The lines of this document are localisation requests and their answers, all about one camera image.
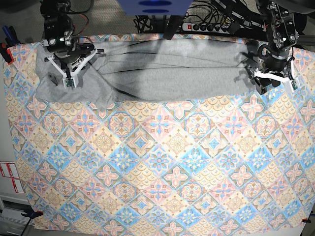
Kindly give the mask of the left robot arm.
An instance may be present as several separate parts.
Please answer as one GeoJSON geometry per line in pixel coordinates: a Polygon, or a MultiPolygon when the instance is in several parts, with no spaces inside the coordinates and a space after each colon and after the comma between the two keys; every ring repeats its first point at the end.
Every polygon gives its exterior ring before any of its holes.
{"type": "Polygon", "coordinates": [[[260,61],[250,75],[259,94],[265,94],[269,85],[283,85],[290,93],[300,89],[301,85],[294,76],[293,66],[293,47],[299,39],[293,14],[313,13],[313,0],[258,0],[258,13],[249,10],[239,0],[216,0],[214,5],[241,26],[266,33],[267,44],[258,47],[257,55],[260,61]]]}

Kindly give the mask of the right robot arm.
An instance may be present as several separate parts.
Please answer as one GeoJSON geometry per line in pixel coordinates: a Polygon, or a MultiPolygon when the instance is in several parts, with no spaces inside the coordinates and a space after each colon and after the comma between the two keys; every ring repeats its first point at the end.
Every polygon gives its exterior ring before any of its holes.
{"type": "Polygon", "coordinates": [[[80,43],[79,35],[82,28],[75,32],[75,24],[70,15],[79,15],[89,24],[86,15],[87,10],[75,12],[71,10],[69,0],[42,0],[40,6],[41,15],[44,18],[44,32],[42,47],[50,53],[44,58],[44,62],[52,66],[62,75],[64,88],[76,88],[78,86],[78,74],[87,63],[98,54],[104,54],[103,49],[97,49],[93,43],[80,43]]]}

